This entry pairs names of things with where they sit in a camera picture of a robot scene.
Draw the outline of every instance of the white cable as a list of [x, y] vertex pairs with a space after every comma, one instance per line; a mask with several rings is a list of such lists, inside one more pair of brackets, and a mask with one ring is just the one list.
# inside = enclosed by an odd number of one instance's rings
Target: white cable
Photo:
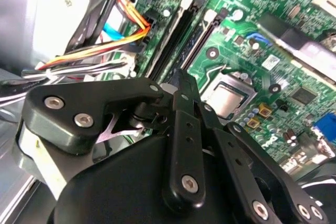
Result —
[[99, 63], [99, 64], [95, 64], [92, 66], [88, 66], [88, 67], [77, 67], [77, 68], [70, 68], [70, 69], [64, 69], [64, 70], [55, 70], [55, 71], [50, 71], [49, 72], [45, 71], [43, 73], [37, 73], [37, 74], [30, 74], [27, 76], [24, 76], [25, 79], [36, 79], [36, 78], [40, 78], [40, 77], [47, 77], [48, 79], [52, 79], [55, 78], [55, 76], [57, 75], [61, 75], [61, 74], [67, 74], [67, 73], [72, 73], [74, 74], [75, 72], [83, 72], [83, 71], [88, 71], [88, 70], [94, 70], [97, 68], [101, 68], [104, 66], [107, 66], [109, 64], [118, 64], [118, 63], [126, 63], [125, 61], [122, 60], [110, 60], [110, 61], [106, 61], [104, 63]]
[[[65, 77], [59, 77], [59, 78], [57, 78], [55, 80], [50, 80], [50, 81], [44, 83], [43, 85], [57, 84], [61, 80], [63, 80], [64, 78]], [[20, 93], [20, 94], [16, 94], [16, 95], [10, 95], [8, 97], [2, 97], [2, 98], [0, 98], [0, 102], [3, 102], [3, 103], [0, 103], [0, 108], [4, 107], [4, 106], [7, 106], [9, 104], [12, 104], [12, 103], [15, 103], [15, 102], [23, 100], [26, 97], [26, 94], [27, 94], [27, 92], [24, 92], [24, 93]]]

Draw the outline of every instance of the ram slot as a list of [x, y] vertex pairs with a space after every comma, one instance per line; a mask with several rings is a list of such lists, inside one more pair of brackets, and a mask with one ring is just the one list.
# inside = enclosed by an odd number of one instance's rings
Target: ram slot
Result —
[[170, 61], [170, 56], [181, 43], [195, 15], [205, 0], [182, 0], [180, 7], [169, 25], [162, 42], [154, 52], [154, 60], [146, 72], [146, 77], [156, 80]]
[[220, 10], [219, 14], [211, 9], [206, 11], [206, 13], [203, 16], [203, 20], [195, 28], [189, 40], [185, 44], [182, 52], [180, 53], [176, 63], [167, 74], [165, 82], [169, 82], [176, 69], [189, 68], [189, 66], [193, 63], [201, 48], [209, 39], [213, 30], [221, 24], [221, 22], [226, 18], [227, 15], [228, 10], [224, 8]]
[[199, 37], [199, 39], [195, 43], [194, 47], [187, 54], [184, 62], [181, 65], [182, 69], [188, 69], [189, 68], [189, 66], [193, 63], [193, 61], [195, 60], [195, 58], [198, 55], [201, 48], [205, 45], [205, 43], [209, 39], [209, 37], [212, 34], [212, 32], [214, 31], [214, 29], [221, 24], [221, 22], [226, 18], [227, 15], [228, 15], [228, 10], [225, 9], [225, 8], [222, 8], [220, 10], [220, 12], [217, 14], [217, 16], [215, 16], [213, 18], [213, 20], [211, 20], [211, 22], [209, 22], [209, 25], [205, 27], [201, 36]]

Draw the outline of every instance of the blue cable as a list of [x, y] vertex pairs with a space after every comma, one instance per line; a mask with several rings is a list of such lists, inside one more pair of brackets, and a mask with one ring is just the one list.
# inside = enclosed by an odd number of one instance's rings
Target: blue cable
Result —
[[103, 31], [105, 33], [107, 33], [108, 36], [110, 36], [110, 38], [112, 40], [119, 40], [119, 39], [123, 39], [124, 36], [122, 36], [118, 31], [114, 30], [109, 24], [105, 23], [104, 27], [103, 27]]
[[272, 43], [268, 39], [266, 39], [263, 35], [261, 35], [259, 33], [251, 33], [251, 34], [246, 36], [246, 39], [251, 39], [251, 38], [253, 38], [257, 41], [261, 41], [261, 42], [267, 44], [268, 46], [272, 46]]

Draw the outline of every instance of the green circuit board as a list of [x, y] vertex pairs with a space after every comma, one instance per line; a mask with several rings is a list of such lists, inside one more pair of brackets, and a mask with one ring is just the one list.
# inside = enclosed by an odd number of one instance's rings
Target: green circuit board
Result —
[[[304, 68], [291, 63], [291, 56], [275, 45], [260, 42], [258, 50], [252, 50], [246, 36], [258, 32], [257, 22], [266, 12], [297, 27], [313, 39], [317, 39], [325, 30], [336, 28], [335, 18], [313, 6], [311, 1], [206, 0], [201, 10], [194, 17], [183, 40], [171, 52], [167, 68], [160, 76], [158, 82], [165, 80], [165, 75], [179, 58], [183, 45], [200, 22], [199, 20], [204, 15], [205, 10], [212, 9], [219, 12], [221, 8], [226, 8], [229, 12], [227, 18], [212, 32], [204, 47], [190, 65], [188, 72], [196, 78], [199, 88], [206, 82], [207, 71], [218, 66], [226, 65], [230, 71], [248, 74], [253, 81], [253, 87], [257, 95], [241, 111], [235, 121], [244, 125], [244, 118], [248, 117], [252, 109], [257, 108], [263, 102], [271, 108], [271, 116], [264, 118], [257, 114], [256, 118], [260, 121], [260, 126], [256, 129], [245, 126], [245, 129], [261, 145], [272, 136], [275, 136], [278, 138], [277, 141], [267, 147], [264, 146], [264, 149], [277, 161], [283, 160], [284, 157], [289, 157], [293, 147], [288, 145], [282, 138], [283, 129], [291, 128], [297, 134], [309, 131], [311, 124], [327, 112], [335, 112], [336, 89], [332, 85], [322, 82], [319, 78], [311, 76]], [[138, 55], [138, 76], [145, 75], [153, 53], [164, 36], [180, 2], [181, 0], [138, 0], [136, 8], [141, 14], [145, 14], [149, 9], [153, 9], [160, 14], [155, 30], [149, 33], [151, 38], [149, 44], [145, 51]], [[293, 15], [293, 9], [296, 6], [298, 6], [295, 10], [297, 13]], [[167, 9], [170, 10], [172, 15], [165, 17], [163, 13]], [[232, 15], [236, 10], [243, 12], [243, 17], [238, 21], [232, 19]], [[129, 35], [135, 30], [136, 27], [129, 24], [125, 29], [125, 33]], [[209, 59], [206, 55], [209, 48], [218, 49], [219, 57]], [[265, 68], [263, 64], [268, 61], [269, 56], [276, 57], [277, 63], [272, 67]], [[217, 73], [213, 72], [210, 78], [215, 78]], [[282, 90], [280, 93], [271, 94], [269, 92], [268, 87], [272, 83], [281, 83]], [[300, 87], [315, 94], [308, 104], [298, 104], [292, 99], [293, 93]], [[277, 108], [275, 102], [278, 99], [288, 102], [287, 112]], [[270, 126], [276, 129], [275, 133], [270, 132]]]

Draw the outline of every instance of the capacitor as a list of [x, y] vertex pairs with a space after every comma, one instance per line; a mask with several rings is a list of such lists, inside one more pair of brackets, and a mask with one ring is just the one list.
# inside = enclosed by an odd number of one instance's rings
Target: capacitor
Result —
[[115, 75], [112, 76], [112, 80], [120, 80], [120, 79], [121, 79], [121, 77], [118, 74], [115, 74]]
[[287, 130], [287, 134], [288, 134], [288, 136], [289, 136], [290, 139], [292, 139], [292, 140], [296, 139], [296, 135], [295, 135], [295, 132], [294, 132], [293, 129], [288, 129]]
[[244, 16], [244, 12], [240, 9], [234, 10], [232, 13], [232, 20], [233, 21], [240, 21]]
[[248, 73], [241, 73], [241, 74], [240, 74], [240, 78], [241, 78], [242, 80], [246, 80], [246, 79], [248, 78]]
[[271, 134], [277, 133], [277, 128], [276, 128], [276, 126], [274, 124], [271, 124], [271, 125], [267, 126], [267, 129], [269, 130], [269, 132]]
[[259, 43], [255, 40], [255, 39], [249, 39], [248, 40], [248, 43], [250, 44], [250, 46], [252, 47], [252, 50], [255, 51], [255, 50], [258, 50], [260, 45]]
[[258, 113], [259, 113], [259, 109], [258, 109], [258, 108], [254, 108], [254, 109], [252, 109], [252, 113], [254, 113], [254, 114], [258, 114]]
[[291, 144], [293, 141], [290, 139], [289, 135], [287, 134], [287, 132], [284, 132], [282, 134], [283, 139], [286, 141], [287, 144]]
[[135, 71], [131, 71], [131, 72], [130, 72], [130, 77], [131, 77], [131, 78], [135, 78], [136, 75], [137, 75], [137, 72], [135, 72]]
[[257, 140], [258, 142], [263, 141], [263, 140], [264, 140], [264, 137], [263, 137], [262, 135], [257, 135], [257, 136], [256, 136], [256, 140]]
[[170, 15], [172, 15], [172, 10], [170, 8], [166, 8], [165, 10], [163, 10], [162, 14], [164, 17], [169, 17]]

